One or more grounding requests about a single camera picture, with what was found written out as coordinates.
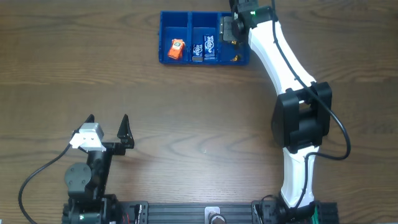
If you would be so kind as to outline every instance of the blue plastic bin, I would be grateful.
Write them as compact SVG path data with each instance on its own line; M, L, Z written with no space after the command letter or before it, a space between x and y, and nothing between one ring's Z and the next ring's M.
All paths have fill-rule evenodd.
M159 62L195 65L246 65L250 57L248 44L241 44L236 50L234 45L218 40L221 17L230 15L230 12L162 11L159 26ZM204 35L214 35L216 58L193 62L192 46L193 44L202 44ZM182 39L185 42L183 56L180 60L167 56L173 39ZM241 60L232 62L231 59L235 55L241 55Z

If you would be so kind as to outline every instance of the cable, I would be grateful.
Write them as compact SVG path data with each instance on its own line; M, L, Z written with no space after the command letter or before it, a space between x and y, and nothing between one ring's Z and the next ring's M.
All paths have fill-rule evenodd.
M341 132L343 133L343 136L345 138L346 141L346 154L343 156L331 156L328 154L324 154L324 153L320 153L320 152L310 152L308 153L305 158L305 179L304 179L304 188L303 188L303 192L296 204L296 206L291 210L291 214L295 214L295 212L297 211L297 209L300 206L301 201L304 198L305 195L305 190L307 189L307 184L308 184L308 158L310 156L321 156L327 159L331 159L331 160L336 160L336 161L340 161L343 159L346 159L349 154L351 153L351 141L349 140L349 136L347 133L346 128L344 127L343 123L337 118L337 116L335 115L335 113L329 109L329 107L311 90L309 89L308 86L306 86L306 84L301 80L301 78L296 74L296 72L294 71L294 69L292 68L291 64L289 63L289 61L287 60L285 54L283 53L283 50L281 49L279 43L278 43L278 39L276 37L276 32L275 32L275 22L277 21L277 16L276 16L276 12L275 12L275 0L271 0L272 2L272 34L274 36L274 42L282 56L282 58L285 60L286 65L288 66L288 68L290 69L290 71L292 72L293 76L296 78L296 80L304 87L304 89L308 92L308 94L319 104L321 105L329 114L330 116L336 121L337 125L340 127Z
M33 219L28 215L28 213L25 211L24 205L22 204L22 193L24 191L25 186L27 185L27 183L39 172L43 171L45 168L47 168L48 166L50 166L51 164L53 164L55 161L59 160L63 155L65 155L65 153L67 153L68 149L70 148L70 144L68 144L68 146L65 148L65 150L63 150L61 152L61 154L59 154L59 156L57 156L55 159L51 160L50 162L46 163L46 165L38 168L35 172L33 172L33 174L31 174L30 176L28 176L28 178L26 178L25 182L22 184L21 189L19 189L19 193L18 193L18 203L19 203L19 208L21 209L21 212L25 215L26 219L31 223L31 224L37 224L35 221L33 221Z

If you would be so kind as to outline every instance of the orange package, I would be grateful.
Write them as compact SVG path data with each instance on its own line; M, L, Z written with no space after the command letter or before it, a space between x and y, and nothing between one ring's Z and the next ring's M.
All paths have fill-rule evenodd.
M172 46L167 56L172 59L178 60L182 58L182 51L184 50L185 43L181 39L173 39Z

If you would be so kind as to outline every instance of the wooden table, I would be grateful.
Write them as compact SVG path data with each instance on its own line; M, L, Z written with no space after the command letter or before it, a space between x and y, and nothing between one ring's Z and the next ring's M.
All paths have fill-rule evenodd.
M333 89L353 150L316 159L313 191L338 202L341 223L398 221L398 4L277 1L285 38ZM159 63L161 10L228 11L227 0L1 1L0 219L27 223L25 178L56 157L90 114L117 140L124 113L136 148L113 159L108 193L149 202L250 202L277 194L282 150L270 121L275 91L256 55L246 67ZM323 152L342 154L335 123ZM39 223L60 223L69 150L27 185Z

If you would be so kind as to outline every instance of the blue candy wrapper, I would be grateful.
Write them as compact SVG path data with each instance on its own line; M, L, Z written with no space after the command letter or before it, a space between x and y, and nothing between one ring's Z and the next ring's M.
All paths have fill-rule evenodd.
M213 35L204 35L205 40L205 60L210 60L210 58L215 59L215 45Z
M203 44L194 44L192 48L192 61L202 62L203 61Z

